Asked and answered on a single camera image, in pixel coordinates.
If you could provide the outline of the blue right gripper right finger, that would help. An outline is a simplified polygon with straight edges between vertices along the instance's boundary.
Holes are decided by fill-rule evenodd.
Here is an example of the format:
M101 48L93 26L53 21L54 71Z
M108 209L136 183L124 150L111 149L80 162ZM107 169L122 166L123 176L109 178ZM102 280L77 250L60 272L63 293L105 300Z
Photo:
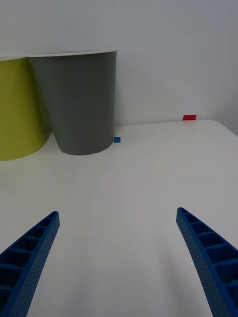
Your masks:
M176 223L214 317L238 316L238 250L184 208Z

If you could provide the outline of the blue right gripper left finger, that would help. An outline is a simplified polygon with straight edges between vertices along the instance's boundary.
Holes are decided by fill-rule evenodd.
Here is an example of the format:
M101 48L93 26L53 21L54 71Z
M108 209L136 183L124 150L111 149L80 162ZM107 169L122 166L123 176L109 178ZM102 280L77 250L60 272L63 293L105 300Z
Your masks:
M59 213L54 211L1 253L0 315L2 317L27 316L59 227Z

